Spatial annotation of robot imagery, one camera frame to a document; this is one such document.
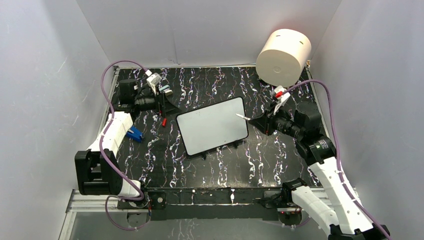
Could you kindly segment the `red capped whiteboard marker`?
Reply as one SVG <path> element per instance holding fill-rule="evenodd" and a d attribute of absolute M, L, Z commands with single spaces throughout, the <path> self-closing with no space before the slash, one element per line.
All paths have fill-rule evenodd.
<path fill-rule="evenodd" d="M 251 118 L 246 117 L 246 116 L 244 116 L 244 115 L 242 115 L 242 114 L 239 114 L 239 113 L 236 113 L 235 115 L 236 115 L 237 117 L 239 117 L 239 118 L 242 118 L 242 119 L 246 120 L 246 121 L 250 121 L 250 120 L 251 120 Z"/>

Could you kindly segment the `black framed whiteboard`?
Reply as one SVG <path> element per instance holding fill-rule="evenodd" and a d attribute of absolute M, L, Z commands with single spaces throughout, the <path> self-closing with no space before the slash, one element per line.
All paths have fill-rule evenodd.
<path fill-rule="evenodd" d="M 234 97 L 176 116 L 181 140 L 188 156 L 196 156 L 249 136 L 242 97 Z"/>

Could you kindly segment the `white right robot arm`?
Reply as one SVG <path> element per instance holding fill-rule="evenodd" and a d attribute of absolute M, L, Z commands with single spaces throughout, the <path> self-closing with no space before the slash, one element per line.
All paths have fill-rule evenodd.
<path fill-rule="evenodd" d="M 321 114 L 313 103 L 302 103 L 294 115 L 273 103 L 247 122 L 269 136 L 275 131 L 295 140 L 298 154 L 319 179 L 331 205 L 315 196 L 301 178 L 283 183 L 279 198 L 288 207 L 301 207 L 329 240 L 388 240 L 390 232 L 365 213 L 336 159 L 336 147 L 321 132 Z"/>

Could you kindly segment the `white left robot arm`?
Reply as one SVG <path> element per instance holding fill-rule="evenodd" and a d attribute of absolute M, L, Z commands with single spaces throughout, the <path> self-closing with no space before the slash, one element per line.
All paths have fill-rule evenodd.
<path fill-rule="evenodd" d="M 149 203 L 149 194 L 142 190 L 138 180 L 130 180 L 119 168 L 117 154 L 125 137 L 136 142 L 143 140 L 143 133 L 134 121 L 140 112 L 153 111 L 163 118 L 179 113 L 180 109 L 170 102 L 173 92 L 169 85 L 160 87 L 158 81 L 148 80 L 142 85 L 135 79 L 118 83 L 118 92 L 112 101 L 105 126 L 96 140 L 74 157 L 77 183 L 82 195 L 113 195 L 129 198 L 137 208 Z"/>

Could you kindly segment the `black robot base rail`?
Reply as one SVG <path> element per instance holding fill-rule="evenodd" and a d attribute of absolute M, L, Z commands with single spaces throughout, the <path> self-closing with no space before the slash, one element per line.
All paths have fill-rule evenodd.
<path fill-rule="evenodd" d="M 145 193 L 154 221 L 259 219 L 297 225 L 303 218 L 280 187 L 148 188 Z"/>

